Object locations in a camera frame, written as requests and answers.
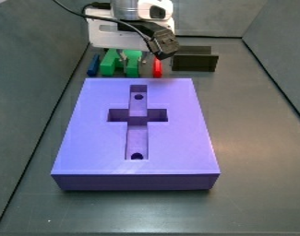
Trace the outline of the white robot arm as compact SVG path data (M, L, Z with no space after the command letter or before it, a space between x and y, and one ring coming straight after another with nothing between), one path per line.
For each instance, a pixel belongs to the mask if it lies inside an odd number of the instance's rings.
M94 47L139 50L169 57L178 50L170 0L110 0L85 9Z

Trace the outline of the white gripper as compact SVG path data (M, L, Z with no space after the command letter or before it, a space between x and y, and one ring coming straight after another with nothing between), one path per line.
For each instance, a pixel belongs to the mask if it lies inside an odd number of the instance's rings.
M86 13L102 18L113 18L111 10L98 8L86 8ZM146 20L157 23L174 32L174 19L169 20ZM149 52L147 45L141 36L133 31L118 30L118 24L110 21L87 18L89 41L93 47L113 48L122 50L138 50Z

